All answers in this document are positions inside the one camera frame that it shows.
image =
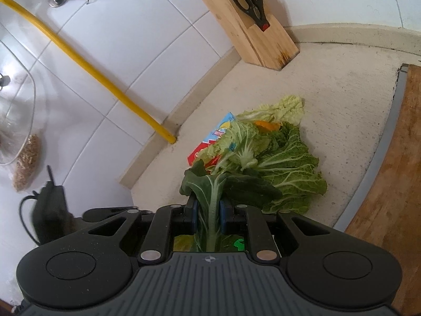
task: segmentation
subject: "silver screw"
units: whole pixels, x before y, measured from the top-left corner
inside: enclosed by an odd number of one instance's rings
[[[271,251],[269,249],[264,249],[262,251],[257,252],[256,257],[258,257],[260,260],[270,261],[270,260],[275,260],[278,257],[278,254],[276,254],[276,252]]]
[[[140,254],[140,257],[146,261],[158,260],[161,257],[161,253],[150,249],[149,251],[144,251]]]

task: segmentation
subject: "circular cap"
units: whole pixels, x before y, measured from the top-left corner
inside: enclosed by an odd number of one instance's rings
[[[270,261],[275,260],[278,257],[278,255],[274,251],[264,249],[262,251],[257,252],[256,257],[258,257],[260,260]]]
[[[158,251],[149,250],[149,251],[142,252],[140,254],[140,257],[146,261],[154,261],[154,260],[158,260],[161,257],[161,253],[159,253]]]
[[[95,269],[93,256],[82,252],[65,252],[52,257],[47,271],[58,279],[73,280],[87,276]]]
[[[331,275],[342,279],[359,279],[371,272],[373,266],[365,256],[354,252],[336,252],[323,259],[323,266]]]

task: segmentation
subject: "ribbed gray panel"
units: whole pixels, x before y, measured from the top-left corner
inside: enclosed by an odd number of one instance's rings
[[[387,307],[343,313],[314,305],[280,271],[252,263],[245,253],[174,253],[165,264],[140,269],[119,296],[85,310],[30,306],[22,316],[392,316]]]

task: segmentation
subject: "wooden surface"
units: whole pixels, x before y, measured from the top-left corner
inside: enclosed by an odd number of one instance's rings
[[[280,70],[299,53],[288,33],[266,5],[265,14],[270,27],[262,32],[252,18],[239,10],[233,0],[203,2],[246,63]]]
[[[421,313],[421,67],[410,65],[392,141],[346,233],[391,252],[403,269],[393,306]]]

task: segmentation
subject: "wooden cutting board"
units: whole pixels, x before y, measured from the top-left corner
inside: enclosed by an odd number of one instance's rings
[[[421,313],[421,67],[410,65],[397,125],[380,171],[346,233],[391,252],[403,280],[393,306]]]

